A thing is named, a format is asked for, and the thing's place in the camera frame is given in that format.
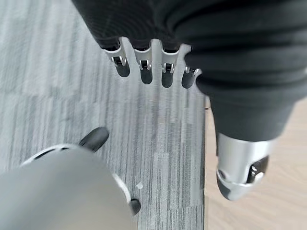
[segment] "wooden floor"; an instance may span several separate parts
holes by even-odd
[[[266,177],[236,202],[220,194],[215,178],[215,132],[206,115],[206,230],[307,229],[307,100],[299,102],[272,154]]]

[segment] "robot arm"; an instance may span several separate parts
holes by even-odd
[[[183,86],[202,70],[196,84],[211,100],[221,193],[236,200],[261,180],[272,145],[307,94],[307,1],[72,1],[123,77],[129,65],[122,36],[136,50],[144,83],[152,79],[145,51],[151,39],[161,40],[166,88],[179,45],[191,45]]]

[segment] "floor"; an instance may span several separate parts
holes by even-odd
[[[205,229],[304,230],[307,224],[307,100],[301,101],[272,153],[261,184],[236,202],[216,186],[215,131],[206,113]]]
[[[97,126],[110,138],[98,152],[138,197],[139,230],[200,230],[204,225],[204,97],[174,84],[144,85],[125,41],[131,74],[121,78],[69,0],[0,1],[0,173],[38,151],[77,143]],[[142,183],[140,190],[136,187]]]

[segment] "gray carpet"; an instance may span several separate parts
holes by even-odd
[[[140,199],[139,230],[201,230],[204,98],[195,86],[181,87],[183,53],[164,89],[159,44],[150,85],[124,45],[125,79],[69,0],[0,0],[0,173],[106,126],[110,138],[98,156]]]

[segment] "black rubber tip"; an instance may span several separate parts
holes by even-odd
[[[126,62],[126,64],[124,66],[122,66],[122,65],[116,66],[116,70],[117,70],[117,73],[123,78],[129,76],[130,67],[129,67],[128,61]]]
[[[132,199],[130,201],[130,207],[132,209],[133,215],[137,215],[141,209],[141,203],[138,199]]]
[[[182,81],[181,81],[182,87],[185,89],[189,89],[191,88],[193,83],[194,83],[194,72],[190,71],[189,73],[186,73],[184,71]]]
[[[169,88],[173,84],[173,74],[170,71],[162,72],[161,83],[163,87]]]
[[[153,81],[153,71],[150,69],[143,69],[141,70],[141,79],[142,79],[142,82],[146,85],[152,83]]]
[[[224,198],[229,200],[229,194],[230,190],[226,188],[225,185],[222,184],[222,182],[219,180],[219,178],[216,177],[217,186],[219,187],[219,190]]]
[[[109,137],[109,132],[105,127],[98,127],[87,134],[79,145],[96,152],[100,149]]]

